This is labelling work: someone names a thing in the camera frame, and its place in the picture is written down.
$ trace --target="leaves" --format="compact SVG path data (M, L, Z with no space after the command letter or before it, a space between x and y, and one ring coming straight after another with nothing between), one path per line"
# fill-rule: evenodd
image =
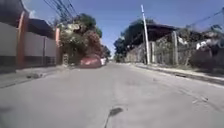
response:
M61 30L60 40L63 53L101 56L102 31L96 27L96 20L92 16L82 13L74 17L72 21L66 20L66 22L59 23L62 19L63 17L53 21L52 26L57 26Z
M147 25L155 24L151 19L146 19ZM129 50L132 50L134 47L140 45L143 42L143 31L144 25L142 19L137 19L125 29L124 32L121 32L121 37L114 42L115 54L118 58L126 56L126 53Z
M103 58L111 57L111 52L110 52L109 48L106 45L101 45L101 48L102 48L102 51L103 51L103 54L102 54Z

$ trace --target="road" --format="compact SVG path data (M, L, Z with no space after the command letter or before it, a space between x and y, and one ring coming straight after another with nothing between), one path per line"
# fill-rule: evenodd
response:
M0 128L223 128L223 97L218 85L111 63L1 89Z

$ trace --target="wall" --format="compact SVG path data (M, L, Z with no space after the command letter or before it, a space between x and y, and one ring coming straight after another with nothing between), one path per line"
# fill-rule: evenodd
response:
M26 66L53 65L56 61L56 42L47 37L27 32L25 36Z
M0 22L0 65L15 65L17 29Z
M142 43L127 53L125 57L125 62L143 63L145 61L144 51L145 44Z
M25 35L25 55L42 56L44 47L44 37L27 32Z

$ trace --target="sidewalk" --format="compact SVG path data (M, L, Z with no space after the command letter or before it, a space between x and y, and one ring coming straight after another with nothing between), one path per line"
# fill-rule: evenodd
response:
M165 67L160 67L158 65L150 65L150 66L147 66L144 64L134 64L134 65L136 67L143 68L143 69L159 71L159 72L172 74L179 77L186 77L186 78L206 81L210 83L220 84L224 86L224 75L212 76L202 72L196 72L192 70L181 70L176 68L165 68Z
M39 67L16 70L14 73L0 75L0 89L51 75L57 71L68 69L63 66Z

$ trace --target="red car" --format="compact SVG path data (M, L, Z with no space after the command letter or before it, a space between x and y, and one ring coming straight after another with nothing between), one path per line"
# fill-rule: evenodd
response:
M100 68L101 66L101 60L98 55L89 55L80 61L80 68Z

